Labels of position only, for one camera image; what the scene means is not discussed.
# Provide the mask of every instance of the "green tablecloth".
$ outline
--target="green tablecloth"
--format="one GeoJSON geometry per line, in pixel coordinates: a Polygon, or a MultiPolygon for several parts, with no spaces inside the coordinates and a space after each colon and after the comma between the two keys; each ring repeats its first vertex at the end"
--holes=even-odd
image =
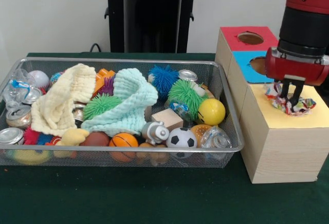
{"type": "MultiPolygon", "coordinates": [[[[30,54],[194,59],[213,54],[30,54]]],[[[329,223],[329,161],[317,182],[252,185],[224,169],[0,166],[0,223],[329,223]]]]}

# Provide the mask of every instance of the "red box top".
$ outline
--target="red box top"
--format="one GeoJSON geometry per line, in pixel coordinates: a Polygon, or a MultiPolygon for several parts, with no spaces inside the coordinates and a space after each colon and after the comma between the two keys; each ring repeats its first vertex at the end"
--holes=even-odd
{"type": "Polygon", "coordinates": [[[278,40],[268,27],[221,27],[231,51],[267,51],[278,40]]]}

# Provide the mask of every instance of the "black cable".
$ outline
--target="black cable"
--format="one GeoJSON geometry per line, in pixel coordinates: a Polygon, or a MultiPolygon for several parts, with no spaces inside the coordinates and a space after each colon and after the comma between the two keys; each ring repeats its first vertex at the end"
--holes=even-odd
{"type": "Polygon", "coordinates": [[[100,46],[99,46],[97,43],[94,43],[94,44],[92,45],[92,47],[90,48],[90,52],[93,51],[93,49],[94,49],[95,46],[97,47],[97,49],[98,49],[99,52],[102,52],[100,46]]]}

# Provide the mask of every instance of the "light blue towel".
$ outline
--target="light blue towel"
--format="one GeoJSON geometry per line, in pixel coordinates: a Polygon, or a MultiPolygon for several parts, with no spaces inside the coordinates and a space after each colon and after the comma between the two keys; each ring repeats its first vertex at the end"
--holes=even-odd
{"type": "Polygon", "coordinates": [[[89,132],[105,132],[113,137],[118,133],[140,135],[146,124],[146,107],[157,102],[158,92],[136,68],[118,71],[114,78],[113,96],[122,101],[115,108],[82,123],[89,132]]]}

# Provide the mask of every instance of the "wire mesh basket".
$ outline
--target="wire mesh basket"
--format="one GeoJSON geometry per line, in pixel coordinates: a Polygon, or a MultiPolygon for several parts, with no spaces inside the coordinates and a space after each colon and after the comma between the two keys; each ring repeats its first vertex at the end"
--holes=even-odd
{"type": "MultiPolygon", "coordinates": [[[[144,148],[144,147],[100,147],[100,146],[44,146],[44,145],[0,145],[0,165],[42,165],[42,166],[160,166],[160,167],[219,167],[224,168],[232,155],[244,146],[239,121],[233,100],[221,65],[204,61],[163,60],[115,60],[115,59],[65,59],[26,58],[17,61],[0,86],[2,96],[10,75],[22,68],[28,72],[41,70],[48,76],[64,71],[78,63],[94,67],[96,71],[105,68],[118,72],[124,68],[137,68],[147,79],[154,65],[172,69],[188,69],[198,76],[213,95],[225,106],[226,116],[220,124],[231,140],[231,148],[144,148]],[[113,154],[129,153],[129,162],[117,161],[113,154]]],[[[152,106],[152,113],[164,110],[164,103],[158,101],[152,106]]],[[[0,129],[7,128],[6,108],[2,100],[0,107],[0,129]]]]}

